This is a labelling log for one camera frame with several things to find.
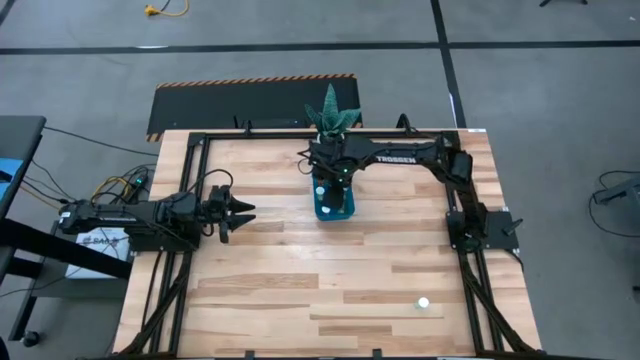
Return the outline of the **grey platform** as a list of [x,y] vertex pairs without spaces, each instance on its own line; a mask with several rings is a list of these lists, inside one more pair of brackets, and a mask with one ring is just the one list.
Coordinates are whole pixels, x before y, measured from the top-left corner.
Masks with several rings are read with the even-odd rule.
[[[132,262],[118,260],[76,243],[77,235],[67,235],[58,229],[58,221],[51,226],[54,238],[53,256],[45,256],[42,270],[35,280],[35,297],[72,299],[115,299],[125,295]],[[114,279],[67,279],[68,265],[114,276]]]

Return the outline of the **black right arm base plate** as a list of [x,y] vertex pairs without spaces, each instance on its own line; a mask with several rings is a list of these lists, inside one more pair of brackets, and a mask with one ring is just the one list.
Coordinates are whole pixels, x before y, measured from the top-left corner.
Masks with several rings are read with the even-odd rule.
[[446,214],[446,223],[450,246],[460,253],[519,248],[515,229],[522,219],[513,220],[509,212],[490,211],[486,214],[485,225],[478,227],[466,219],[464,212],[454,211]]

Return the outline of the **white printed paper sheet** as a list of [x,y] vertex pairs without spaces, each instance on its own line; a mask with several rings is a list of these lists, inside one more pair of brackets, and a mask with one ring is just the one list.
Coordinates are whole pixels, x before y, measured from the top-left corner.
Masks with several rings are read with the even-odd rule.
[[[129,261],[131,258],[129,235],[123,228],[95,228],[90,232],[78,234],[76,243],[118,260]],[[67,266],[65,277],[79,280],[114,279],[114,276],[75,265]]]

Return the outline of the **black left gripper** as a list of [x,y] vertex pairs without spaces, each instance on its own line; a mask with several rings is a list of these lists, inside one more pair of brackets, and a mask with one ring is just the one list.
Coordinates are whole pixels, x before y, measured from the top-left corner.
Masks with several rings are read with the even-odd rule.
[[214,185],[207,199],[207,223],[225,224],[229,231],[235,231],[256,218],[253,214],[238,215],[255,209],[255,206],[231,196],[230,185]]

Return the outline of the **blue plastic basket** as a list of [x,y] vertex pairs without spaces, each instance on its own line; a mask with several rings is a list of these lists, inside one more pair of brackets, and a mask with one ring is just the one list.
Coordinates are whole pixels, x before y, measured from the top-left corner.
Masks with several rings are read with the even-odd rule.
[[[347,220],[351,218],[355,213],[355,200],[354,193],[352,188],[352,179],[351,178],[338,178],[337,180],[333,179],[324,179],[319,175],[312,176],[313,181],[313,202],[314,202],[314,210],[316,217],[320,221],[338,221],[338,220]],[[325,188],[325,194],[322,198],[318,198],[315,194],[315,189],[318,186],[323,186]],[[332,209],[332,213],[329,217],[323,217],[321,215],[321,207],[327,207],[327,190],[329,187],[335,186],[339,187],[347,187],[348,188],[348,197],[347,197],[347,205],[344,210]]]

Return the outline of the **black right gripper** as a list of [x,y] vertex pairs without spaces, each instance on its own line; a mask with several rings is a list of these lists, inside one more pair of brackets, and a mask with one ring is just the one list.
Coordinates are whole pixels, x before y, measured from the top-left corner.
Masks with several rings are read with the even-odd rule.
[[327,207],[344,210],[347,205],[348,188],[335,186],[350,186],[355,172],[361,168],[361,138],[310,140],[307,161],[311,166],[311,176],[331,186],[327,190]]

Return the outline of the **black aluminium table frame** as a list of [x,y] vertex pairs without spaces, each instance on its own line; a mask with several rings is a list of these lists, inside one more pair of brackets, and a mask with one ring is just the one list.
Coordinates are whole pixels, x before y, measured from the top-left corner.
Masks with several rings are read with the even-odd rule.
[[[320,221],[300,153],[309,132],[216,130],[207,185],[255,206],[229,243],[205,237],[186,289],[181,357],[465,356],[474,353],[444,186],[429,170],[372,165],[356,211]],[[426,297],[430,305],[417,309]]]

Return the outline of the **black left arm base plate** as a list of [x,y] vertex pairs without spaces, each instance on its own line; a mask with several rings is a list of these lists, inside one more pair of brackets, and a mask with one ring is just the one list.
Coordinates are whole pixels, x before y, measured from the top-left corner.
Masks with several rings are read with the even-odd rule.
[[197,250],[200,244],[200,226],[194,222],[173,222],[157,225],[138,224],[124,228],[131,249],[137,252]]

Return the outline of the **blue sheet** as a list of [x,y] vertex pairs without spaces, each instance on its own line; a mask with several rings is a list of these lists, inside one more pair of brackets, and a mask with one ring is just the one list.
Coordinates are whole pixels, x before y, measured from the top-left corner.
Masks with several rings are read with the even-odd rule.
[[22,164],[23,161],[20,159],[0,158],[0,201],[8,193]]

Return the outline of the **grey stand foot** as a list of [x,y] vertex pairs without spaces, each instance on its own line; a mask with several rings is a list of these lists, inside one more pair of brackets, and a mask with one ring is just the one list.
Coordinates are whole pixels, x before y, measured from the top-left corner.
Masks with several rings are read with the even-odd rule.
[[[631,178],[613,185],[612,187],[606,186],[603,182],[603,178],[607,175],[616,173],[631,175]],[[603,186],[603,189],[594,194],[596,204],[606,205],[614,199],[627,198],[632,204],[640,206],[640,171],[609,171],[603,173],[599,177],[599,181]]]

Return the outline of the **black mat with hazard stripes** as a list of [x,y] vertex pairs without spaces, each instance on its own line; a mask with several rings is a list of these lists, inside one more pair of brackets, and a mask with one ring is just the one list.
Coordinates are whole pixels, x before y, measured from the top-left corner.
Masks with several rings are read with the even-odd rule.
[[305,107],[320,110],[329,86],[340,108],[360,106],[357,78],[349,73],[160,83],[146,140],[159,142],[167,130],[309,127]]

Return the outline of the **green spiky plant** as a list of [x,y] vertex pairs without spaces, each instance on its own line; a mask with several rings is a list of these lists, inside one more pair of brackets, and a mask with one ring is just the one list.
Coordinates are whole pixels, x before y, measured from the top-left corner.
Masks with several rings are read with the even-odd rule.
[[338,99],[332,84],[327,86],[323,108],[316,111],[311,105],[304,105],[307,117],[311,120],[318,133],[334,139],[339,134],[345,134],[351,129],[361,116],[361,109],[343,109],[338,106]]

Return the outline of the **black desk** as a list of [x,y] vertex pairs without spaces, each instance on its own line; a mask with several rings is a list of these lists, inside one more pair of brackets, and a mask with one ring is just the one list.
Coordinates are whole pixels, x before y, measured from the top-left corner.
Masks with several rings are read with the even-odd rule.
[[43,116],[0,116],[0,158],[23,161],[8,193],[0,201],[0,284],[6,275],[36,280],[42,270],[40,262],[19,258],[18,250],[42,257],[52,257],[55,240],[45,233],[7,217],[11,204],[28,171],[42,139],[46,118]]

